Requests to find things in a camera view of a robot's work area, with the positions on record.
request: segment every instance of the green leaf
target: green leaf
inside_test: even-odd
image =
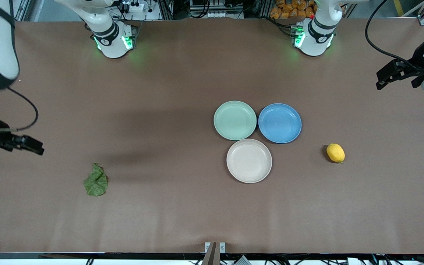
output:
[[[89,174],[89,177],[83,182],[86,194],[89,196],[101,196],[106,193],[107,190],[107,176],[104,173],[104,169],[98,165],[93,164],[93,171]]]

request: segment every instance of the lemon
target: lemon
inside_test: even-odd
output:
[[[343,151],[343,148],[337,143],[330,143],[326,148],[326,153],[330,159],[336,163],[342,163],[345,159],[345,151]]]

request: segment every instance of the table surface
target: table surface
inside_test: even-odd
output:
[[[39,108],[25,132],[43,156],[0,149],[0,252],[424,253],[424,92],[409,80],[377,91],[391,58],[342,20],[333,45],[307,57],[263,20],[145,22],[137,49],[108,59],[80,22],[17,25],[13,88]],[[374,20],[372,40],[410,57],[424,40],[411,18]],[[229,100],[257,114],[282,102],[300,136],[265,143],[260,183],[227,171],[234,143],[212,125]],[[31,107],[0,92],[0,119],[22,126]],[[325,145],[343,146],[343,164]],[[98,162],[107,193],[86,195]]]

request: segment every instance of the white plate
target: white plate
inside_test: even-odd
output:
[[[227,167],[239,181],[257,183],[271,171],[271,153],[260,141],[243,139],[230,147],[227,153]]]

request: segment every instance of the pile of orange objects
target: pile of orange objects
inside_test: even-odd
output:
[[[275,0],[276,6],[269,13],[270,18],[311,17],[317,11],[314,0]]]

